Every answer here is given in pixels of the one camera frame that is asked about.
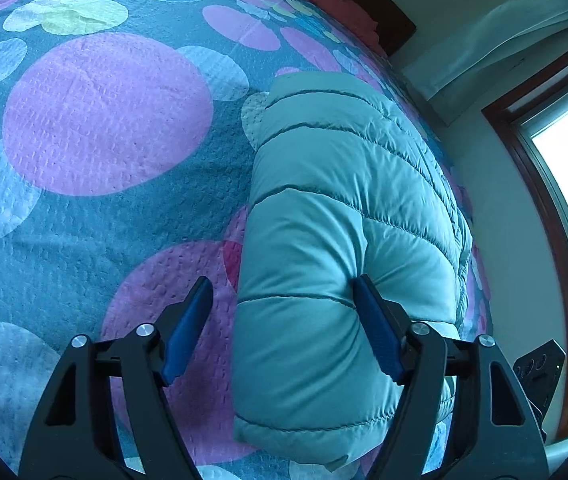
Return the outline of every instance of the headboard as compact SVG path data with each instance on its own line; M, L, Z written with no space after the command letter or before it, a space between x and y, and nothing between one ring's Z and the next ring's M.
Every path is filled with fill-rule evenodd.
M377 25L379 44L391 56L415 33L416 26L392 0L353 0Z

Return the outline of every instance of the blue bedspread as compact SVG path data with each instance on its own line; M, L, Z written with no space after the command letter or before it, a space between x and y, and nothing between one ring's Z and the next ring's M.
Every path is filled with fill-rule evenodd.
M395 99L449 175L388 67L305 0L0 0L0 456L13 470L70 339L125 335L206 274L211 317L167 389L195 464L205 479L328 475L231 437L254 132L273 79L308 70L349 72ZM451 185L469 214L463 188ZM490 331L477 256L465 338ZM135 466L116 380L113 400ZM445 431L436 430L429 468ZM333 476L361 477L369 462Z

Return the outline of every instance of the blue gripper pad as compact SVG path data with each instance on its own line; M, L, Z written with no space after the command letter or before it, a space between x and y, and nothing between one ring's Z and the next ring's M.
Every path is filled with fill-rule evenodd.
M211 302L206 304L207 300L210 300L210 289L212 284L206 280L195 290L190 303L186 306L186 311L166 343L165 362L161 369L161 378L165 384L172 384L175 378L186 371L210 313Z
M407 371L400 360L401 340L384 316L382 309L385 306L379 304L362 277L353 280L353 301L382 372L394 382L403 384Z

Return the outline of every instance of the wooden window frame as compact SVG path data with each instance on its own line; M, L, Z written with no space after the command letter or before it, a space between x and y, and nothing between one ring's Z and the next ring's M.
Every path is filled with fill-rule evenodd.
M566 322L566 387L557 438L568 437L568 234L539 168L516 122L568 88L568 52L482 110L510 153L539 212L560 282Z

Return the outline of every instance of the folded puffer jacket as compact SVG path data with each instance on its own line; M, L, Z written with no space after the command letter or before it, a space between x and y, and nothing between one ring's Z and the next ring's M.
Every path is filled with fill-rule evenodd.
M257 136L234 437L335 470L382 442L401 394L379 369L349 281L368 274L411 319L459 338L472 239L419 132L354 76L276 78ZM439 420L453 394L447 378Z

